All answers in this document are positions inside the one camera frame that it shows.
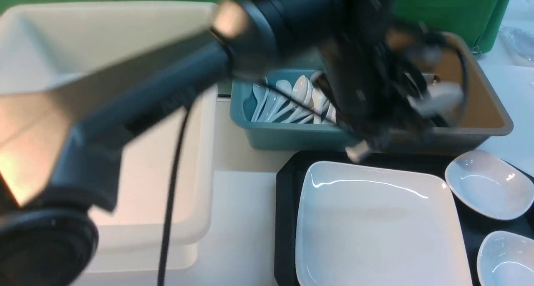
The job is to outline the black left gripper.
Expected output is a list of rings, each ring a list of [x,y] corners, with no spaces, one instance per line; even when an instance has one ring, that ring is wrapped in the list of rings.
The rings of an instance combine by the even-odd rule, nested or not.
[[[391,130],[421,136],[422,118],[390,71],[386,34],[397,0],[332,0],[331,39],[319,46],[341,124],[370,149],[386,148]]]

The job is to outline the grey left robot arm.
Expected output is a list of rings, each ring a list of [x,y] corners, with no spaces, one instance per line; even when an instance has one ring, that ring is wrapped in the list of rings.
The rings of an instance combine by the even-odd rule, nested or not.
[[[179,159],[195,100],[216,83],[263,76],[317,47],[322,90],[337,125],[367,142],[389,130],[420,134],[389,56],[397,0],[224,0],[211,25],[70,83],[1,96],[1,284],[68,286],[92,260],[98,230],[88,217],[113,211],[123,148],[183,108],[159,252],[165,281]]]

